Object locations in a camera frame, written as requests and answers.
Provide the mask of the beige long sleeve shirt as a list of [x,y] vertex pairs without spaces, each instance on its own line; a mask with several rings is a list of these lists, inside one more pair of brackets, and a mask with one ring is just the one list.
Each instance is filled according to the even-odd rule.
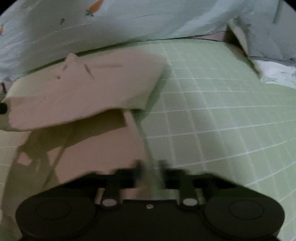
[[1,115],[1,234],[19,236],[15,213],[26,198],[147,159],[132,111],[145,109],[165,67],[135,48],[70,54],[11,87]]

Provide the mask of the carrot print light sheet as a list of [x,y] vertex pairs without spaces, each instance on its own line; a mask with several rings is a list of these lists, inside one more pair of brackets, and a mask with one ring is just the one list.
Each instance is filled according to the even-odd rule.
[[253,1],[16,1],[1,14],[1,79],[119,43],[207,35]]

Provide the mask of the green grid cutting mat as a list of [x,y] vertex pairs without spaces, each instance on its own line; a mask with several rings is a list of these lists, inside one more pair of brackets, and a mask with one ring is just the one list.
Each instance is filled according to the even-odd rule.
[[161,40],[133,47],[167,67],[133,117],[149,163],[212,172],[276,199],[281,240],[295,240],[295,90],[262,83],[235,46]]

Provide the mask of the white crumpled cloth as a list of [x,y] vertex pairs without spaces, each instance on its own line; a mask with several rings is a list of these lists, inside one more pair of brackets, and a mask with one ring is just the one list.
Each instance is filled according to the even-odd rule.
[[274,61],[252,60],[261,82],[295,89],[295,63],[283,64]]

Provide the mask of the grey hanging fabric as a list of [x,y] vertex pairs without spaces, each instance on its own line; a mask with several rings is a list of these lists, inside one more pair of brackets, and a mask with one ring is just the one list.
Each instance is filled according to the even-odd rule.
[[242,12],[228,22],[251,60],[295,66],[295,50],[276,30],[279,1],[245,1]]

